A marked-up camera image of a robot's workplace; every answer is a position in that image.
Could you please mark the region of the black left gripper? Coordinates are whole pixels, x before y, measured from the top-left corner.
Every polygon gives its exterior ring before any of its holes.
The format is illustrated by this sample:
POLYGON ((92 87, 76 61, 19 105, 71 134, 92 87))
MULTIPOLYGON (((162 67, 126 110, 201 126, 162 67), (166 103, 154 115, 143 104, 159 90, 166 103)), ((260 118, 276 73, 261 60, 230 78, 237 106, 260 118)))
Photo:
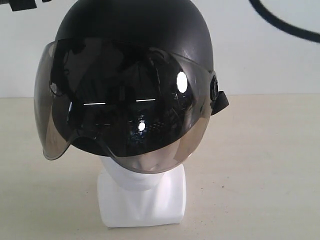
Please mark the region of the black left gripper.
POLYGON ((36 9, 35 0, 9 0, 8 4, 13 12, 36 9))

